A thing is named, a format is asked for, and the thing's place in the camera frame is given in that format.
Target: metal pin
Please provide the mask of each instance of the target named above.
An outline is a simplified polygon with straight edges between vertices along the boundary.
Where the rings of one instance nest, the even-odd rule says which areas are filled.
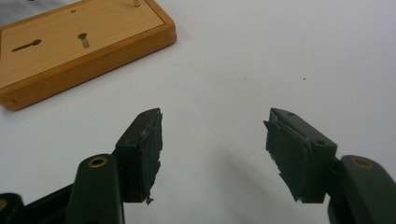
[[[84,49],[88,49],[90,47],[90,43],[88,43],[88,39],[87,39],[87,34],[86,33],[79,34],[77,36],[77,38],[81,40],[82,47],[84,47]]]
[[[135,7],[140,7],[139,0],[134,0],[134,6]]]

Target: wooden board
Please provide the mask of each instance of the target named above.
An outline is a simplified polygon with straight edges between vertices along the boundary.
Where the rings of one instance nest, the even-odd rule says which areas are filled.
[[[84,0],[0,28],[0,104],[18,110],[176,41],[152,0]]]

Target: brass insert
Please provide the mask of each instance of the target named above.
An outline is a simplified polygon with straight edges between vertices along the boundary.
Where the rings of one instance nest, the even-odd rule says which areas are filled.
[[[88,166],[91,168],[97,168],[105,165],[107,163],[107,159],[105,157],[95,157],[88,163]]]

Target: wooden frame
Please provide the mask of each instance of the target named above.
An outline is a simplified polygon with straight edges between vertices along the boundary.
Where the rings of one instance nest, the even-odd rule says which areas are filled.
[[[0,105],[24,108],[173,44],[169,16],[139,3],[83,0],[0,28]]]

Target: wooden block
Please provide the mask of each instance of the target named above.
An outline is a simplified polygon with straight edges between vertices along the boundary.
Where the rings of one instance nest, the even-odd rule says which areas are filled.
[[[83,0],[0,28],[0,105],[18,110],[174,43],[153,0]]]

